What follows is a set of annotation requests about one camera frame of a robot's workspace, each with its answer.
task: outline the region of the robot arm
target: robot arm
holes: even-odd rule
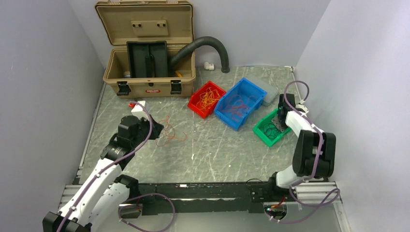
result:
[[[149,139],[154,140],[159,137],[163,125],[154,120],[152,121],[154,127]],[[91,228],[96,231],[99,225],[119,204],[130,197],[138,196],[138,180],[126,175],[120,175],[133,158],[133,155],[112,165],[103,173],[100,174],[99,172],[133,151],[146,139],[148,133],[149,121],[145,118],[123,117],[118,126],[118,133],[112,136],[109,144],[102,151],[101,159],[98,160],[90,177],[57,214],[49,212],[44,217],[43,231],[56,232],[66,215],[69,215],[69,217],[61,229],[62,232],[89,232]]]
[[[307,108],[298,108],[294,102],[294,95],[287,94],[289,102],[296,107],[302,115],[306,115]],[[288,189],[291,184],[309,176],[313,170],[314,159],[317,152],[321,153],[315,178],[312,181],[321,181],[330,177],[334,169],[336,137],[319,129],[324,142],[321,151],[317,150],[319,136],[311,125],[300,114],[290,109],[284,101],[283,94],[279,97],[278,120],[282,126],[289,127],[298,136],[296,149],[293,155],[292,165],[276,174],[276,184],[280,188]]]

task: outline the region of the rubber band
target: rubber band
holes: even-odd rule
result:
[[[165,122],[165,124],[164,124],[164,129],[163,129],[162,132],[161,132],[161,135],[162,135],[162,136],[161,136],[160,138],[158,138],[158,139],[155,140],[155,144],[156,144],[157,146],[165,146],[165,145],[167,145],[172,139],[177,139],[177,140],[182,141],[182,142],[187,139],[187,134],[184,133],[184,132],[183,132],[184,135],[185,135],[185,138],[184,138],[184,139],[178,138],[178,137],[176,136],[175,128],[174,128],[171,124],[169,124],[169,119],[170,119],[170,117],[167,116],[166,119],[163,119],[163,120],[161,120],[161,121],[158,122],[158,123]],[[159,141],[160,139],[164,139],[164,140],[165,140],[164,144],[159,145],[158,141]]]
[[[227,105],[221,111],[230,113],[231,120],[239,122],[249,110],[250,105],[253,105],[253,103],[251,102],[252,98],[257,100],[257,98],[253,95],[247,97],[246,99],[243,99],[243,96],[235,94],[228,100]]]
[[[220,98],[221,95],[219,94],[219,92],[216,89],[212,90],[211,87],[209,87],[206,89],[206,92],[201,93],[199,95],[199,101],[196,104],[196,106],[201,110],[206,110],[207,108],[210,108]]]

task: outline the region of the gray marbled floor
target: gray marbled floor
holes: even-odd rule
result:
[[[206,71],[197,68],[195,90],[208,80],[228,91],[242,77],[253,74],[276,86],[283,92],[292,81],[288,68],[255,66],[232,67],[231,72]],[[296,88],[290,93],[297,94]],[[281,141],[268,148],[253,133],[255,124],[278,105],[276,98],[269,107],[261,106],[249,116],[247,122],[234,131],[215,115],[202,119],[187,107],[188,98],[145,98],[149,111],[156,121],[170,116],[170,124],[179,137],[187,135],[186,141],[172,140],[165,146],[148,141],[128,164],[124,173],[140,182],[213,182],[246,181],[250,178],[267,180],[275,171],[281,171],[292,162],[297,137],[291,132]],[[88,178],[108,143],[117,131],[123,116],[130,115],[127,99],[119,99],[106,86],[94,130],[88,145],[84,169],[80,179]]]

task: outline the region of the label on case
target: label on case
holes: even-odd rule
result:
[[[145,90],[146,93],[159,93],[161,92],[161,90],[159,89],[147,89]]]

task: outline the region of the small white box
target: small white box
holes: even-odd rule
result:
[[[148,111],[148,102],[146,101],[138,101],[143,107]],[[141,106],[135,105],[134,108],[131,110],[132,115],[136,116],[139,119],[142,119],[143,117],[145,119],[148,119],[148,115],[142,110]]]

